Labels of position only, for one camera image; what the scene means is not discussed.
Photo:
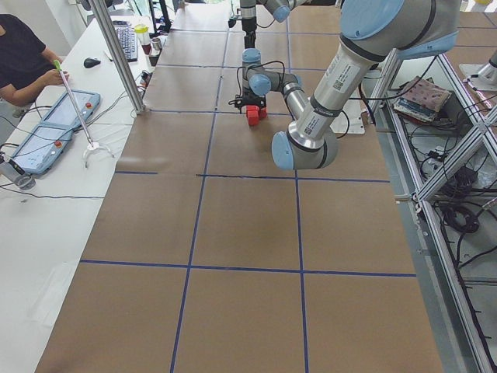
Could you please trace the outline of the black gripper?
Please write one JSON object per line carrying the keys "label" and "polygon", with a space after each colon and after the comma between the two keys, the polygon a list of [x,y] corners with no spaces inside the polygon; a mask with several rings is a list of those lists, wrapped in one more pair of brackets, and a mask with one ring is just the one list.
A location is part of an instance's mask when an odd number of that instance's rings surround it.
{"label": "black gripper", "polygon": [[243,92],[242,95],[246,98],[247,105],[256,105],[256,106],[265,106],[266,105],[266,97],[265,96],[258,96],[255,93],[253,93],[252,91]]}
{"label": "black gripper", "polygon": [[245,32],[244,36],[245,49],[255,48],[256,29],[257,29],[256,17],[242,19],[242,30]]}

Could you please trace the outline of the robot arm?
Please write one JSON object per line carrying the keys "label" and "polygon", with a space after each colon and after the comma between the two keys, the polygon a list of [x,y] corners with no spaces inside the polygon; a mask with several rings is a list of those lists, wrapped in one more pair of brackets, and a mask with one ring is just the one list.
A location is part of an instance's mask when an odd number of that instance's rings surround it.
{"label": "robot arm", "polygon": [[230,18],[229,27],[232,28],[237,21],[242,23],[245,49],[255,48],[257,23],[257,6],[261,5],[273,17],[274,21],[282,23],[290,12],[296,7],[309,3],[305,0],[241,0],[236,13]]}
{"label": "robot arm", "polygon": [[396,50],[402,60],[449,51],[457,39],[459,1],[344,1],[339,47],[311,96],[295,75],[266,70],[258,49],[242,54],[243,92],[263,98],[280,92],[294,116],[273,136],[272,156],[281,169],[321,169],[336,157],[331,125],[374,64]]}

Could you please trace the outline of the second robot base beyond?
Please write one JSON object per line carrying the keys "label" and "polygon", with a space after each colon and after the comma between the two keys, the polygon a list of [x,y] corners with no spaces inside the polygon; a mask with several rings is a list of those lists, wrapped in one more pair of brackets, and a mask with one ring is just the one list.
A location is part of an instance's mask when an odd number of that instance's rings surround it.
{"label": "second robot base beyond", "polygon": [[496,91],[496,52],[484,64],[459,64],[459,69],[474,91]]}

